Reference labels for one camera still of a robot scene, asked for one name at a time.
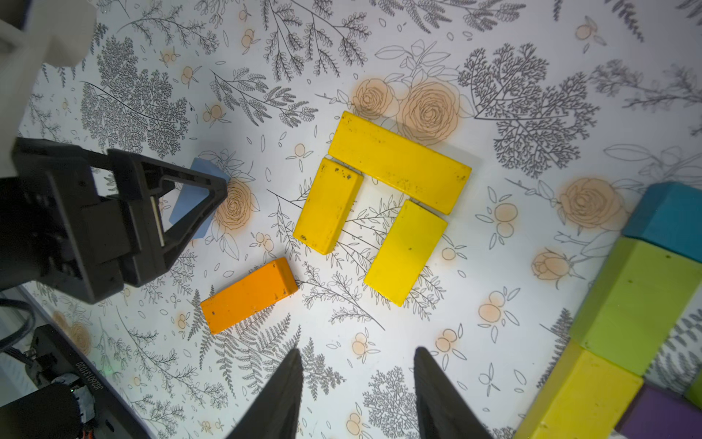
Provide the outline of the small yellow block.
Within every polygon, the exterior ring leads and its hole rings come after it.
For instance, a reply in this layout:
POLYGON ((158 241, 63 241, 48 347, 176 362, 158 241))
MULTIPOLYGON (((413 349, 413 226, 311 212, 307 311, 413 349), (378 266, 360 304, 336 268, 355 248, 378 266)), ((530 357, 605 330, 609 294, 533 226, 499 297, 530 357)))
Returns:
POLYGON ((447 228, 447 221, 406 200, 364 284, 402 307, 447 228))
POLYGON ((363 176, 324 158, 294 229, 294 238, 322 255, 336 247, 363 176))

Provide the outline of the purple block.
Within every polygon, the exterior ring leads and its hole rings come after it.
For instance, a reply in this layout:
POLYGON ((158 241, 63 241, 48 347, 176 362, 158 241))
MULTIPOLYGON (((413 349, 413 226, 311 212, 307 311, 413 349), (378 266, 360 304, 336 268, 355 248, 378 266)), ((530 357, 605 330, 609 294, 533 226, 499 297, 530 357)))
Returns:
POLYGON ((630 439, 697 439, 701 437, 701 410, 671 391, 645 384, 615 431, 630 439))

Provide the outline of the lime green block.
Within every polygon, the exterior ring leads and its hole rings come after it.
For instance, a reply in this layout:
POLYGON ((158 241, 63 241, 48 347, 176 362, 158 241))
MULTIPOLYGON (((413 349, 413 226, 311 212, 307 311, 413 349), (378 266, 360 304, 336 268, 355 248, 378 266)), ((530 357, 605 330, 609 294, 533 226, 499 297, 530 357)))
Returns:
POLYGON ((570 328, 570 338, 643 376, 701 284, 701 264, 619 238, 570 328))
POLYGON ((702 369, 699 370, 695 380, 685 391, 684 397, 694 406, 702 409, 702 369))

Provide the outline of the light blue block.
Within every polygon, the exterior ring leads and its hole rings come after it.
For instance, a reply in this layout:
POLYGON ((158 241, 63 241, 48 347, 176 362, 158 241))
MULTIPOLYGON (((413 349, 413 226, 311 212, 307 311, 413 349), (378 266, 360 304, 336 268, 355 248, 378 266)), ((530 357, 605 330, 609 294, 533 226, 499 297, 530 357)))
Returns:
MULTIPOLYGON (((214 177, 220 177, 226 182, 230 180, 230 177, 223 171, 221 171, 216 165, 203 158, 195 158, 192 162, 191 169, 197 172, 210 174, 214 177)), ((203 199, 206 199, 207 195, 208 190, 206 190, 206 188, 199 188, 192 185, 184 184, 180 190, 177 201, 175 202, 175 206, 171 212, 169 218, 170 223, 172 225, 175 225, 180 219, 182 219, 186 214, 188 214, 190 210, 195 208, 197 204, 201 203, 203 199)), ((211 214, 205 219, 205 221, 201 224, 197 232, 194 234, 194 239, 202 239, 206 236, 206 233, 210 228, 210 224, 212 223, 213 218, 214 215, 211 214)))

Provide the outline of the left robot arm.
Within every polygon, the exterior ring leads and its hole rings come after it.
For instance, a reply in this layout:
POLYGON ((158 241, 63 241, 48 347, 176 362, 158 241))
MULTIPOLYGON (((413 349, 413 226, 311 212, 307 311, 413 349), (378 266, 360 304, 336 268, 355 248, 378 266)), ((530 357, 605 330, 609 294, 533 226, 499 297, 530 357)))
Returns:
POLYGON ((168 272, 227 197, 223 179, 150 157, 18 133, 44 64, 73 67, 96 22, 85 1, 1 5, 1 286, 88 304, 168 272))

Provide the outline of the teal block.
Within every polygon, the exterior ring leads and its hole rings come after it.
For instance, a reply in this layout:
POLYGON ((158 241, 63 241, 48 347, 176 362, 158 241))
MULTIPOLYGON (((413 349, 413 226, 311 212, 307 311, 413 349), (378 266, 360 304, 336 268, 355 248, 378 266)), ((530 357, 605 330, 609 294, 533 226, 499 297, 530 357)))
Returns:
POLYGON ((651 185, 627 221, 623 236, 701 262, 701 190, 677 182, 651 185))

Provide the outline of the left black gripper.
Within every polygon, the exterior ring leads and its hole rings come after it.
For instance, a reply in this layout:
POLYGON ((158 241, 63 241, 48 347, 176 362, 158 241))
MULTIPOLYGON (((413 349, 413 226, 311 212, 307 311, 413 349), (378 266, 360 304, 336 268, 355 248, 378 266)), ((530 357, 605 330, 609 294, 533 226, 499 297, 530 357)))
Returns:
POLYGON ((117 149, 19 137, 10 160, 16 175, 1 180, 2 288, 39 281, 88 304, 167 273, 228 191, 220 177, 117 149), (172 225, 184 184, 208 195, 172 225))

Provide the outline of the long yellow block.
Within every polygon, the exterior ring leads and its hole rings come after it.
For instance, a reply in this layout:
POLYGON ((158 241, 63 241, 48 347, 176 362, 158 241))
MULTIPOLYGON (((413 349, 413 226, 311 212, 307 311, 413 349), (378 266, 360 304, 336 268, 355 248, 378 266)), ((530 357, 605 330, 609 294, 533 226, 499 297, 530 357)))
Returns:
POLYGON ((449 215, 472 169, 366 119, 343 113, 329 155, 449 215))
POLYGON ((572 341, 515 437, 608 438, 643 384, 642 377, 572 341))

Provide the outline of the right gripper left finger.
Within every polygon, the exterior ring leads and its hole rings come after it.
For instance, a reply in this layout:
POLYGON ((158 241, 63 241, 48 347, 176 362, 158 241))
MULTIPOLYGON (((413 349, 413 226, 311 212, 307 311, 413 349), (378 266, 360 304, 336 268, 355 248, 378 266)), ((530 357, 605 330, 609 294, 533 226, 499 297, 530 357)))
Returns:
POLYGON ((291 349, 227 438, 296 438, 302 392, 301 352, 291 349))

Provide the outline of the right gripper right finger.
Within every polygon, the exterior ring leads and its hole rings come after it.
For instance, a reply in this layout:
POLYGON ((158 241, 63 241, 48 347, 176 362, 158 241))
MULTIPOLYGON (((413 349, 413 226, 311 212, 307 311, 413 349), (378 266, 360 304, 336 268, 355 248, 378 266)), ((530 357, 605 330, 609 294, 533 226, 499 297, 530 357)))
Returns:
POLYGON ((415 351, 414 381, 420 438, 492 438, 424 347, 415 351))

